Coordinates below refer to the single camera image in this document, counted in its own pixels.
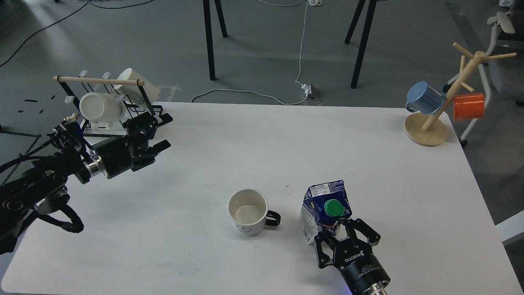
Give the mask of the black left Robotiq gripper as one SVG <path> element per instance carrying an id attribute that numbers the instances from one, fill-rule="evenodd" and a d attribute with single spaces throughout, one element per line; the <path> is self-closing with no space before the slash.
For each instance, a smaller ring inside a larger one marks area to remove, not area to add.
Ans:
<path id="1" fill-rule="evenodd" d="M 163 140 L 153 146 L 148 141 L 155 137 L 159 127 L 171 123 L 173 118 L 165 113 L 158 118 L 150 113 L 142 113 L 123 122 L 127 136 L 107 138 L 94 144 L 93 152 L 101 159 L 103 174 L 107 179 L 131 170 L 136 172 L 152 163 L 171 143 Z"/>

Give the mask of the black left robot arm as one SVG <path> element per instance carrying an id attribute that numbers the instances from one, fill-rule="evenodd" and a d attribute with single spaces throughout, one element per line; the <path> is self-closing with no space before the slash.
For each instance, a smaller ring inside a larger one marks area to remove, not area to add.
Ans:
<path id="1" fill-rule="evenodd" d="M 35 151 L 19 155 L 1 166 L 4 172 L 19 163 L 32 161 L 32 168 L 19 179 L 1 186 L 1 254 L 14 251 L 19 237 L 40 219 L 69 233 L 80 233 L 84 223 L 68 205 L 66 183 L 75 176 L 82 184 L 99 174 L 112 179 L 127 170 L 137 171 L 155 162 L 170 143 L 163 140 L 149 146 L 157 129 L 170 123 L 170 114 L 155 117 L 144 112 L 123 123 L 124 136 L 113 136 L 90 145 L 77 123 L 79 114 L 65 118 L 49 139 L 36 151 L 52 145 L 54 155 L 35 156 Z"/>

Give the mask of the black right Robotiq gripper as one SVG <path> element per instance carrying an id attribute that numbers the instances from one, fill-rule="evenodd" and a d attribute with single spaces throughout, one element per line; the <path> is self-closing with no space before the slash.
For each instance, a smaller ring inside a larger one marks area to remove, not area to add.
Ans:
<path id="1" fill-rule="evenodd" d="M 381 235 L 360 218 L 343 220 L 342 225 L 346 239 L 335 241 L 335 235 L 324 228 L 314 237 L 318 267 L 336 267 L 352 295 L 386 295 L 391 279 L 372 251 Z M 358 239 L 357 231 L 367 241 Z"/>

